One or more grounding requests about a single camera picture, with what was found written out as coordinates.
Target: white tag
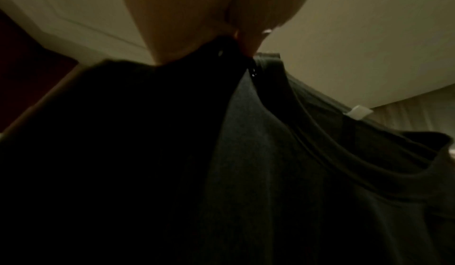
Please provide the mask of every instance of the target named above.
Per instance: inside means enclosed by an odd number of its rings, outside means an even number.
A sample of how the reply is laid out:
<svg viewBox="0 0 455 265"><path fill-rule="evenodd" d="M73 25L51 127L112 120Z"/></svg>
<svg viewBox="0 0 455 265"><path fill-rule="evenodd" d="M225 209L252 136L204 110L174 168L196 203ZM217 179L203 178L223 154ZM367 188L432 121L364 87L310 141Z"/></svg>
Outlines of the white tag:
<svg viewBox="0 0 455 265"><path fill-rule="evenodd" d="M349 116L350 118L354 120L362 120L365 116L373 113L373 110L363 107L362 105L357 105L354 108L352 108L351 111L348 113L345 113L346 116Z"/></svg>

